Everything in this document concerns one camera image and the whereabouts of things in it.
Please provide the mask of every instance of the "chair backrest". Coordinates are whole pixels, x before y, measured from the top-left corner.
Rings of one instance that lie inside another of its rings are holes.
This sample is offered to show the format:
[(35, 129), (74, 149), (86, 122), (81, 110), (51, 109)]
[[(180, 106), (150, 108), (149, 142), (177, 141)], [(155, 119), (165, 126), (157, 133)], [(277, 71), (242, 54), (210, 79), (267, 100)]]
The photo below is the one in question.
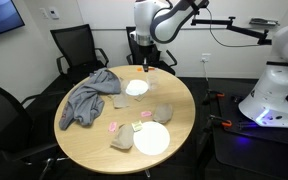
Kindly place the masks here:
[(94, 39), (88, 24), (51, 30), (51, 34), (71, 68), (89, 62), (96, 64)]
[[(128, 39), (128, 44), (130, 46), (131, 53), (132, 53), (133, 64), (141, 65), (144, 62), (144, 56), (139, 51), (139, 45), (129, 35), (133, 31), (135, 31), (135, 27), (133, 26), (126, 27), (127, 39)], [(159, 62), (160, 54), (161, 52), (154, 45), (152, 53), (146, 59), (147, 63), (150, 65), (150, 64)]]
[(20, 102), (0, 88), (0, 150), (13, 153), (27, 148), (31, 126)]

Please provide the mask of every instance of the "small cup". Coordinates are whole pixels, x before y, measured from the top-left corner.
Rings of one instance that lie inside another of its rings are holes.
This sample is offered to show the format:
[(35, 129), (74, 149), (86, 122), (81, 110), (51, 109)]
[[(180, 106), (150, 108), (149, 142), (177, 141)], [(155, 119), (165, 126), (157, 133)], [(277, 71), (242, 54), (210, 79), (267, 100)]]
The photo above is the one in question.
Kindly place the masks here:
[(158, 87), (158, 77), (153, 74), (148, 74), (146, 76), (146, 81), (148, 84), (149, 90), (155, 90)]

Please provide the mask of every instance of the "white plate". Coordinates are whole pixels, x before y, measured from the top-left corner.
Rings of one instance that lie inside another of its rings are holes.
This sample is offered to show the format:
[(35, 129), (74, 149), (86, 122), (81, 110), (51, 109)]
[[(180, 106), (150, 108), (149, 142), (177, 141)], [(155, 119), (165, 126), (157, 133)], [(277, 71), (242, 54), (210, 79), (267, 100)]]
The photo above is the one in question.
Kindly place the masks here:
[(168, 130), (160, 123), (145, 122), (143, 129), (135, 132), (134, 144), (146, 155), (158, 155), (164, 152), (170, 143)]
[(131, 80), (127, 85), (125, 92), (131, 96), (144, 94), (148, 90), (148, 85), (142, 80)]

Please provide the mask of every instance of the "black office chair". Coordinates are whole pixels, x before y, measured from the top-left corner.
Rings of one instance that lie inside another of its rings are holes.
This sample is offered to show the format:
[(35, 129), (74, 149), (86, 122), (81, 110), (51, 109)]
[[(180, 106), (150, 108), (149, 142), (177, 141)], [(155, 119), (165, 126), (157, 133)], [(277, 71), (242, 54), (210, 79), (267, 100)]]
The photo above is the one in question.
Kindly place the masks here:
[[(36, 97), (38, 95), (30, 96), (22, 104)], [(42, 179), (61, 153), (54, 136), (55, 111), (43, 112), (32, 118), (22, 104), (0, 88), (0, 151), (7, 161), (22, 160), (25, 164), (45, 161)]]
[[(132, 31), (135, 31), (135, 27), (126, 27), (127, 39), (131, 49), (131, 54), (126, 56), (126, 59), (128, 61), (128, 64), (130, 65), (142, 65), (144, 62), (144, 56), (140, 53), (139, 46), (136, 41), (132, 39), (129, 35)], [(168, 65), (165, 61), (160, 59), (161, 51), (159, 51), (155, 45), (153, 47), (152, 54), (149, 55), (146, 61), (149, 66), (157, 67), (175, 75), (175, 71), (172, 66), (177, 65), (177, 60), (169, 50), (166, 50), (166, 53), (173, 60), (173, 64)]]
[[(95, 48), (92, 31), (88, 24), (51, 30), (51, 34), (63, 54), (57, 58), (58, 70), (73, 84), (88, 77), (90, 73), (107, 66), (109, 60), (103, 49)], [(95, 50), (102, 54), (105, 63), (97, 59)], [(69, 65), (67, 74), (64, 74), (62, 69), (62, 58), (65, 58)]]

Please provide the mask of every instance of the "white robot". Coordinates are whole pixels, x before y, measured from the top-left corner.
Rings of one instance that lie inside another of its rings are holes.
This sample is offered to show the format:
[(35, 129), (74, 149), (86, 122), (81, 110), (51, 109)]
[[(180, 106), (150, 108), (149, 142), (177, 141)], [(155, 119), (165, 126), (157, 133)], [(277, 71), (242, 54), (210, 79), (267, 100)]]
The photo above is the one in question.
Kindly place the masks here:
[[(195, 15), (208, 0), (180, 0), (173, 7), (167, 1), (136, 0), (134, 39), (145, 49), (155, 42), (166, 44), (175, 39), (182, 25)], [(272, 39), (274, 62), (267, 68), (251, 93), (239, 104), (240, 111), (263, 127), (288, 128), (288, 26)]]

